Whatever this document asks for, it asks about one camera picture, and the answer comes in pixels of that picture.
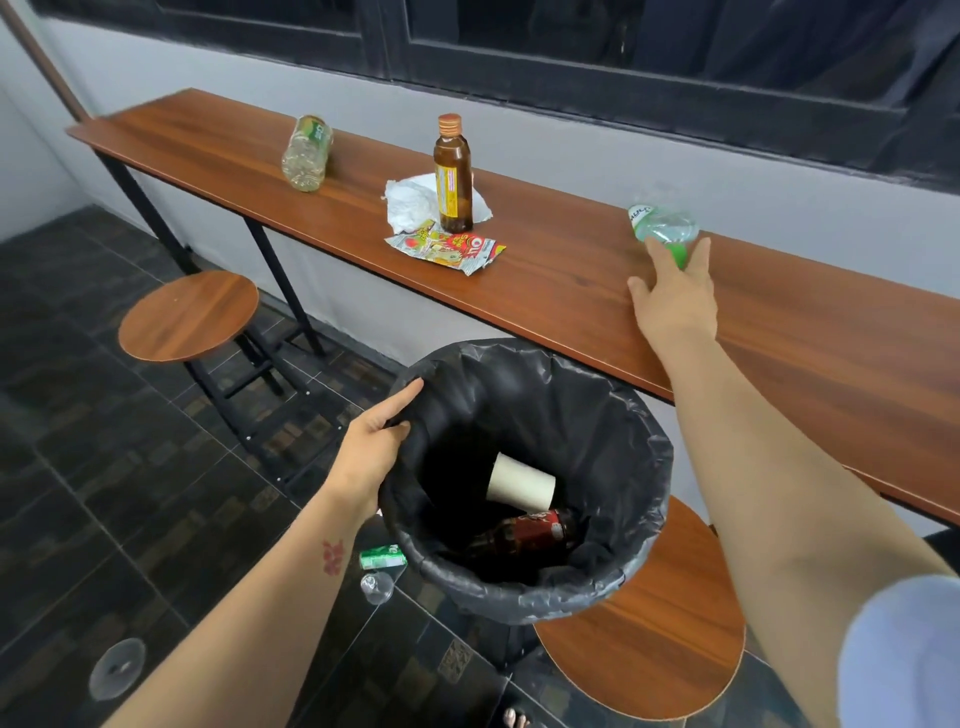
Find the snack packet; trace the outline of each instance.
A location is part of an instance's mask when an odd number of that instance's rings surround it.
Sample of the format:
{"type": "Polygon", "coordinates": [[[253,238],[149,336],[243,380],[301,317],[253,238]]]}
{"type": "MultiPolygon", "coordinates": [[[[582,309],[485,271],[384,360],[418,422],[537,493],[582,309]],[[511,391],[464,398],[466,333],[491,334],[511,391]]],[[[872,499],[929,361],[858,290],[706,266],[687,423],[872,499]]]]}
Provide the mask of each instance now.
{"type": "Polygon", "coordinates": [[[425,221],[413,232],[384,239],[411,257],[456,268],[468,276],[490,265],[507,247],[472,232],[444,232],[433,220],[425,221]]]}

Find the window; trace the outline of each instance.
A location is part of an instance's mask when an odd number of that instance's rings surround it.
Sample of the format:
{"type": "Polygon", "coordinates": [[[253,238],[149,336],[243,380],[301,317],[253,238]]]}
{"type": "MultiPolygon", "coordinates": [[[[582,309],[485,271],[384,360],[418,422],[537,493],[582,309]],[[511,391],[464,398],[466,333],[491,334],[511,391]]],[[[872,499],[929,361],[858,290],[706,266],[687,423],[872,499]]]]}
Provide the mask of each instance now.
{"type": "Polygon", "coordinates": [[[960,191],[956,0],[33,0],[39,12],[960,191]]]}

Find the yellow label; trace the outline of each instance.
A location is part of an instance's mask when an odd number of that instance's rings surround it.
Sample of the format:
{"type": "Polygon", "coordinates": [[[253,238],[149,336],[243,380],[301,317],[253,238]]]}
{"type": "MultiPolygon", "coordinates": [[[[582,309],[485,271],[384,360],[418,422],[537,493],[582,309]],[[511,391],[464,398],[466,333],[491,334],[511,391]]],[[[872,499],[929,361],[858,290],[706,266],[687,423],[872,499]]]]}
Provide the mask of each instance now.
{"type": "Polygon", "coordinates": [[[447,217],[457,216],[457,168],[437,165],[437,204],[447,217]]]}

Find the black metal table leg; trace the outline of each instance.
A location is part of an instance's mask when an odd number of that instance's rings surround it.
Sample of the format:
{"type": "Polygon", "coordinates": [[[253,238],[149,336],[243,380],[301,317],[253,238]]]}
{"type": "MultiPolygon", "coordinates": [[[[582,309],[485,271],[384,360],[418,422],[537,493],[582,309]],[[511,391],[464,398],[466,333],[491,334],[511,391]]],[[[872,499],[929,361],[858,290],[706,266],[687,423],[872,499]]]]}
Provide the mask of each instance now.
{"type": "Polygon", "coordinates": [[[293,312],[294,318],[296,318],[297,323],[300,324],[300,328],[303,330],[303,335],[306,337],[307,343],[310,344],[310,348],[313,350],[314,354],[317,356],[324,356],[324,347],[321,346],[320,337],[317,335],[317,332],[313,330],[313,327],[310,326],[310,320],[306,317],[306,313],[303,311],[303,306],[300,305],[300,299],[297,298],[297,293],[294,291],[294,287],[290,284],[290,279],[287,278],[287,274],[283,270],[283,266],[280,265],[279,258],[276,257],[276,252],[274,251],[274,247],[270,244],[270,239],[267,237],[267,232],[263,230],[262,225],[246,215],[244,215],[243,219],[244,222],[247,223],[247,227],[250,229],[253,240],[256,242],[256,247],[260,249],[263,259],[267,261],[267,267],[269,267],[270,272],[274,274],[276,284],[280,286],[280,290],[283,292],[283,297],[287,300],[287,305],[290,306],[290,310],[293,312]]]}
{"type": "Polygon", "coordinates": [[[143,189],[141,189],[140,185],[136,183],[127,166],[123,162],[117,161],[100,152],[97,152],[96,155],[107,168],[107,171],[110,172],[110,175],[116,183],[120,185],[120,189],[127,195],[128,199],[133,203],[133,206],[136,207],[136,211],[140,213],[147,225],[150,226],[150,230],[154,232],[156,239],[167,249],[167,252],[174,259],[174,262],[180,266],[184,274],[190,276],[194,273],[200,273],[200,268],[193,262],[189,251],[180,243],[170,228],[167,227],[167,224],[163,222],[160,213],[156,211],[156,207],[150,202],[150,199],[143,189]]]}

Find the green plastic bottle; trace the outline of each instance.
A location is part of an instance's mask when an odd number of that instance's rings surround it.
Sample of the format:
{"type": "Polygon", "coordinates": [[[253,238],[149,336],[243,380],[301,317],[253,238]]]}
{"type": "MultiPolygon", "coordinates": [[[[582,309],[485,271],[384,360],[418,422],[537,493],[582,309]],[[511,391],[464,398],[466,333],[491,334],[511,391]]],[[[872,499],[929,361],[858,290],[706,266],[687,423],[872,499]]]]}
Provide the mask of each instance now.
{"type": "Polygon", "coordinates": [[[686,245],[700,234],[700,226],[690,213],[653,205],[634,205],[627,213],[637,240],[656,238],[673,254],[678,268],[686,267],[686,245]]]}

